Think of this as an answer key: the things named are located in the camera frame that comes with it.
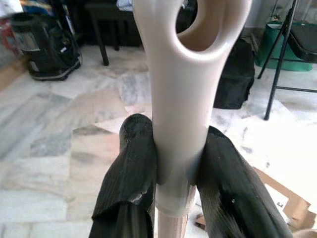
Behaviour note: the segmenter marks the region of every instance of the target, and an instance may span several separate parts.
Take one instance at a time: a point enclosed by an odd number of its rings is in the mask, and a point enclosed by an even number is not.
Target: black bag
[[[213,107],[240,109],[254,83],[252,47],[238,39],[223,69]]]

